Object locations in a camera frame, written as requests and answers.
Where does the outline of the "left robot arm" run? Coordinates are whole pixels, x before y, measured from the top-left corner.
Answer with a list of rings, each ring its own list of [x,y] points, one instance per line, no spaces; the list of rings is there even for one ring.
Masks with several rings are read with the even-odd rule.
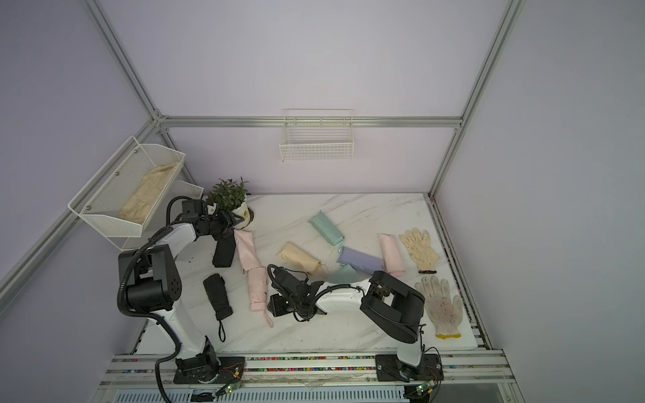
[[[181,303],[176,258],[190,243],[211,237],[216,243],[213,266],[229,268],[236,250],[234,230],[243,221],[242,215],[214,203],[176,196],[167,204],[164,227],[137,250],[119,255],[119,311],[128,317],[144,317],[166,332],[175,346],[169,358],[183,376],[216,375],[223,366]]]

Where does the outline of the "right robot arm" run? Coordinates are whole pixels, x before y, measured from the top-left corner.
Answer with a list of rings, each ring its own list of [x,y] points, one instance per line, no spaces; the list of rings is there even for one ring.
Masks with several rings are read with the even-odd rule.
[[[401,371],[421,371],[425,305],[421,292],[382,270],[367,280],[342,284],[300,280],[292,270],[277,265],[268,265],[266,271],[276,291],[267,305],[272,317],[292,315],[297,322],[309,322],[319,315],[360,311],[397,342]]]

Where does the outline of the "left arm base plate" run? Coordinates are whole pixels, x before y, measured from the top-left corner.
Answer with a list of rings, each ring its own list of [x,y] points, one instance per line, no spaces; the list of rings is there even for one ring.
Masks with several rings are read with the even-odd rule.
[[[176,385],[224,385],[243,376],[245,357],[177,359],[173,383]]]

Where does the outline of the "yellow umbrella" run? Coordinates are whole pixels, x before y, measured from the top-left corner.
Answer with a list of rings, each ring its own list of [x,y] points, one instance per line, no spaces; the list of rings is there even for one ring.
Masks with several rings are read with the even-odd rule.
[[[277,256],[309,275],[316,275],[322,268],[320,260],[312,257],[312,255],[309,255],[309,253],[291,242],[286,243]]]

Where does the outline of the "black umbrella sleeve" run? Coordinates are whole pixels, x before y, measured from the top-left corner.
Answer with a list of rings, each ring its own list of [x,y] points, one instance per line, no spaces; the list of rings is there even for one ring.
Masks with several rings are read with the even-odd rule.
[[[216,239],[216,249],[212,263],[215,268],[229,268],[233,264],[236,251],[234,233],[228,233]]]

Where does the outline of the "pink umbrella sleeve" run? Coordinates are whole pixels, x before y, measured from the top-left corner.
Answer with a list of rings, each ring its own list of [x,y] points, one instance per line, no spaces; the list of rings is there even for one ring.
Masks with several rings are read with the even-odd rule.
[[[242,270],[247,272],[262,267],[256,253],[253,233],[235,229],[234,237]]]

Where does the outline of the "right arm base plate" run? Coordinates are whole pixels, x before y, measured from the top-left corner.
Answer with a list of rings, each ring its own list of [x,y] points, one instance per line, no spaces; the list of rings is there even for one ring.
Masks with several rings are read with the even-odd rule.
[[[443,381],[443,363],[438,354],[425,354],[417,366],[404,364],[396,354],[375,356],[376,377],[380,382]]]

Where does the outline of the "black umbrella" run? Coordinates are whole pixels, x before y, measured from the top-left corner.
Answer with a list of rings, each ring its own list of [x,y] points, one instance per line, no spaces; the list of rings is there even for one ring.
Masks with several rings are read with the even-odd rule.
[[[228,301],[225,281],[220,274],[213,274],[203,281],[203,286],[218,321],[219,340],[224,343],[227,335],[223,321],[233,315],[233,309]]]

